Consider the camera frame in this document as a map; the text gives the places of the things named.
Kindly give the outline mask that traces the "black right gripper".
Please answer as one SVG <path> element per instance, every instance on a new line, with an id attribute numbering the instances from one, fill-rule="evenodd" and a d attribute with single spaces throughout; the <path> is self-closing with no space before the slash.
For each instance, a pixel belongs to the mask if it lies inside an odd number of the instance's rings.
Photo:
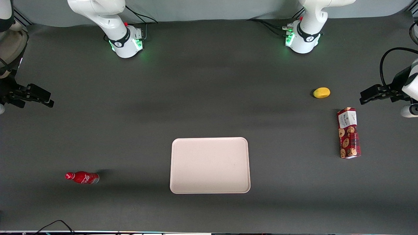
<path id="1" fill-rule="evenodd" d="M 49 108 L 54 106 L 54 101 L 50 99 L 50 92 L 35 84 L 20 85 L 16 82 L 15 75 L 15 73 L 10 73 L 7 77 L 0 80 L 2 105 L 12 104 L 18 108 L 24 108 L 25 101 L 28 101 L 41 103 Z"/>

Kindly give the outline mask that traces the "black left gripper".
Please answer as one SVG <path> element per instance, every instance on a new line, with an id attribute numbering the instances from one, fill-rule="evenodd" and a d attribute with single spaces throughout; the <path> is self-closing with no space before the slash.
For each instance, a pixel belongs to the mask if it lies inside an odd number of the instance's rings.
<path id="1" fill-rule="evenodd" d="M 380 77 L 383 85 L 375 84 L 360 92 L 360 104 L 364 105 L 371 101 L 388 98 L 390 98 L 391 102 L 399 100 L 412 102 L 410 95 L 407 95 L 402 91 L 403 86 L 407 83 L 411 69 L 411 65 L 406 67 L 394 76 L 393 81 L 390 84 L 387 84 L 383 76 L 383 66 L 381 66 Z"/>

